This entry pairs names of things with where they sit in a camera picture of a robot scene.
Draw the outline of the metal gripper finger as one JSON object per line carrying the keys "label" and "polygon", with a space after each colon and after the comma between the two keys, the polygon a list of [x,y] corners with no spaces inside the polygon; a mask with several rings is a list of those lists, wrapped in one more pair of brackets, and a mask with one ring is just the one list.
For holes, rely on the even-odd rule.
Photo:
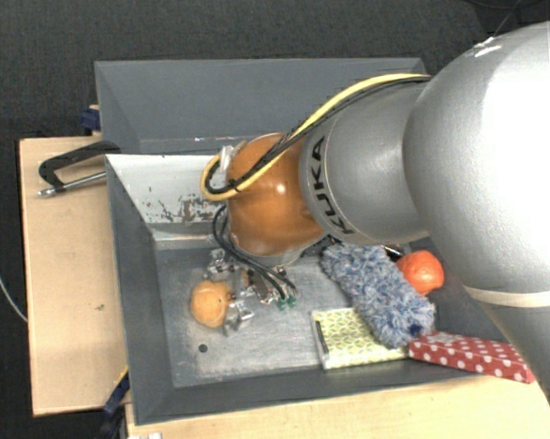
{"label": "metal gripper finger", "polygon": [[240,269],[241,267],[226,255],[226,251],[216,248],[210,252],[206,276],[212,282],[233,281]]}
{"label": "metal gripper finger", "polygon": [[255,317],[252,309],[249,309],[245,300],[233,301],[227,308],[222,324],[223,334],[232,335],[240,328],[245,327]]}

